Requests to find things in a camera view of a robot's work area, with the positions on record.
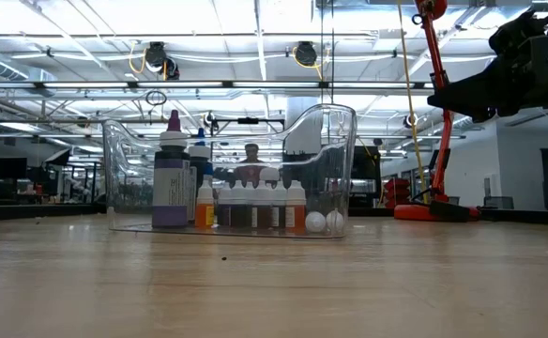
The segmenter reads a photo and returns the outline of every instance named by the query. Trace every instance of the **wooden table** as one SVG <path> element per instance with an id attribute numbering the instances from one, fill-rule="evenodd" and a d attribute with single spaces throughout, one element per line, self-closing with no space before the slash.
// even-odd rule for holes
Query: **wooden table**
<path id="1" fill-rule="evenodd" d="M 351 224 L 292 240 L 2 221 L 0 337 L 548 337 L 548 226 Z"/>

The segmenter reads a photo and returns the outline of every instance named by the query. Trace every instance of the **white ball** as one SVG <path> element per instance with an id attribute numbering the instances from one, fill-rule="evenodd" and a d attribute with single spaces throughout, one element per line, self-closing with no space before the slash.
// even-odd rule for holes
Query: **white ball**
<path id="1" fill-rule="evenodd" d="M 345 227 L 345 220 L 341 212 L 337 210 L 330 211 L 327 215 L 327 226 L 330 230 L 342 232 Z"/>
<path id="2" fill-rule="evenodd" d="M 324 231 L 324 228 L 327 226 L 327 220 L 324 218 L 324 215 L 317 212 L 312 211 L 308 214 L 308 216 L 305 218 L 305 227 L 308 229 L 309 232 L 312 233 L 319 233 Z"/>

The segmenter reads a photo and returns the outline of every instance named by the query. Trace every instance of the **man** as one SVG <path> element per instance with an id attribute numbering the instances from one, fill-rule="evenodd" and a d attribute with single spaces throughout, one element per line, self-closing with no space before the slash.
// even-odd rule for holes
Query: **man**
<path id="1" fill-rule="evenodd" d="M 259 152 L 259 146 L 256 144 L 245 145 L 245 154 L 247 159 L 241 161 L 240 163 L 263 163 L 257 158 L 257 153 Z M 235 169 L 236 179 L 243 181 L 243 184 L 247 185 L 248 182 L 253 184 L 253 187 L 257 187 L 259 183 L 259 173 L 264 169 L 262 165 L 245 165 Z"/>

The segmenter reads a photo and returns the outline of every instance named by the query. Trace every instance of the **ceiling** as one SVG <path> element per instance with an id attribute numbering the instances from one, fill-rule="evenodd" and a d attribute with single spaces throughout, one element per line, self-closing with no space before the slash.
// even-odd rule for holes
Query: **ceiling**
<path id="1" fill-rule="evenodd" d="M 36 5 L 42 14 L 31 9 L 34 5 L 23 2 L 26 0 L 0 0 L 0 60 L 15 69 L 44 69 L 59 81 L 133 81 L 134 77 L 160 80 L 147 69 L 137 74 L 129 66 L 131 62 L 136 69 L 141 67 L 140 56 L 149 41 L 166 43 L 166 52 L 175 59 L 180 80 L 184 81 L 319 81 L 316 69 L 302 68 L 292 54 L 286 56 L 301 40 L 311 41 L 320 56 L 323 46 L 334 46 L 334 54 L 328 52 L 322 67 L 325 80 L 404 81 L 400 21 L 394 1 L 368 5 L 366 0 L 328 0 L 322 10 L 310 0 L 40 0 Z M 530 1 L 494 1 L 496 6 L 488 8 L 469 8 L 465 1 L 452 3 L 434 25 L 445 68 L 455 81 L 484 69 L 493 56 L 488 37 L 498 25 L 523 12 Z M 411 3 L 403 6 L 410 80 L 429 82 L 432 66 L 425 36 L 411 22 L 415 13 Z M 462 29 L 455 29 L 456 24 Z M 129 54 L 135 57 L 129 60 Z M 172 109 L 184 109 L 190 117 L 182 123 L 191 131 L 196 131 L 206 112 L 222 117 L 284 115 L 287 98 L 297 95 L 285 91 L 242 92 L 233 98 L 211 100 L 210 91 L 204 90 L 207 96 L 198 100 L 192 96 L 193 91 L 186 92 L 188 98 L 169 100 L 158 111 L 163 108 L 167 114 Z M 221 96 L 218 90 L 213 92 Z M 308 95 L 320 94 L 315 91 Z M 27 112 L 39 112 L 44 100 L 47 109 L 54 110 L 52 118 L 65 119 L 84 115 L 139 119 L 151 109 L 144 100 L 138 102 L 141 114 L 131 100 L 84 97 L 60 106 L 63 99 L 28 100 L 25 95 L 17 98 L 14 93 L 0 90 L 0 99 L 4 98 Z M 386 96 L 343 91 L 335 93 L 333 99 L 365 115 L 359 119 L 360 133 L 406 132 L 402 121 L 409 113 L 409 102 L 401 90 Z M 441 112 L 428 106 L 425 96 L 412 100 L 416 114 L 426 117 L 420 120 L 426 121 L 421 122 L 421 130 L 438 125 Z M 325 93 L 321 101 L 331 101 L 330 95 Z M 130 124 L 129 128 L 156 133 L 163 125 Z M 236 126 L 222 134 L 242 131 L 266 132 L 267 126 L 252 126 L 250 130 Z"/>

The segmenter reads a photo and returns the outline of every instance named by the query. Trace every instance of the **clear plastic bin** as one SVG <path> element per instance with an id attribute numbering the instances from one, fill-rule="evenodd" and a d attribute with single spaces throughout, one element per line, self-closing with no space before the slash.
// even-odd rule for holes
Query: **clear plastic bin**
<path id="1" fill-rule="evenodd" d="M 317 154 L 289 154 L 283 151 L 289 136 L 297 141 L 305 128 L 320 130 L 321 149 Z M 340 238 L 344 235 L 347 220 L 350 175 L 353 164 L 353 151 L 356 141 L 357 118 L 353 109 L 335 105 L 319 104 L 305 111 L 292 126 L 278 133 L 214 136 L 203 139 L 207 146 L 213 145 L 220 153 L 237 153 L 244 158 L 244 145 L 256 143 L 269 145 L 280 150 L 269 150 L 261 154 L 260 159 L 270 161 L 260 163 L 233 162 L 226 156 L 214 156 L 214 195 L 226 181 L 230 181 L 235 169 L 240 166 L 257 165 L 260 168 L 275 168 L 286 188 L 291 180 L 301 182 L 306 192 L 306 215 L 317 211 L 326 217 L 337 210 L 340 217 L 329 217 L 327 225 L 320 232 L 308 229 L 290 231 L 280 228 L 246 228 L 218 225 L 200 229 L 192 223 L 186 227 L 153 227 L 151 225 L 153 198 L 153 158 L 160 151 L 160 139 L 138 138 L 132 136 L 120 123 L 106 121 L 103 124 L 107 207 L 110 228 L 120 231 L 166 232 L 177 234 L 258 236 L 284 238 Z M 199 141 L 196 138 L 185 139 L 188 145 Z"/>

